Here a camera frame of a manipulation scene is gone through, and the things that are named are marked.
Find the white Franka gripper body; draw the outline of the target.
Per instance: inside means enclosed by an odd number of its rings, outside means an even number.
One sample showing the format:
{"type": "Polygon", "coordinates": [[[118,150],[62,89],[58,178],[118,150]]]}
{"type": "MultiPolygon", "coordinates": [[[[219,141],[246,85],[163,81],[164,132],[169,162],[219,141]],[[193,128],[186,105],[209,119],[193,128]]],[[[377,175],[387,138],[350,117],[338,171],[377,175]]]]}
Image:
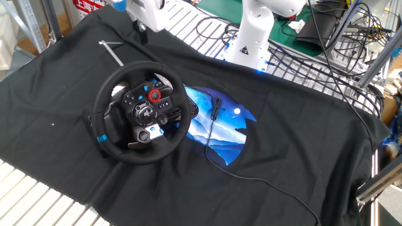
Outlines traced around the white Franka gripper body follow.
{"type": "Polygon", "coordinates": [[[127,0],[126,12],[132,21],[140,21],[154,32],[168,26],[168,9],[165,0],[127,0]]]}

